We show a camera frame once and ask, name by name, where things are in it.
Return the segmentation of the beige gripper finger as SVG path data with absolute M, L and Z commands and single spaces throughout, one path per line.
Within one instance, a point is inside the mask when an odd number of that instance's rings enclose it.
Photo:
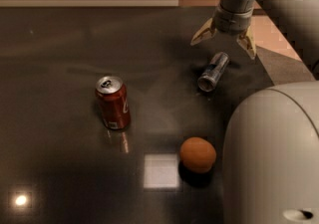
M 257 51 L 251 27 L 248 27 L 237 37 L 237 43 L 251 60 L 255 59 Z
M 209 18 L 201 28 L 193 35 L 190 44 L 192 46 L 199 44 L 202 41 L 211 39 L 216 34 L 216 28 L 213 24 L 213 19 Z

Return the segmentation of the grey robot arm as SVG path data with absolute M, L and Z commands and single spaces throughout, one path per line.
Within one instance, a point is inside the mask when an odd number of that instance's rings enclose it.
M 235 35 L 254 57 L 255 5 L 316 75 L 319 0 L 220 0 L 191 41 Z M 225 134 L 222 183 L 224 224 L 319 224 L 319 80 L 267 88 L 236 108 Z

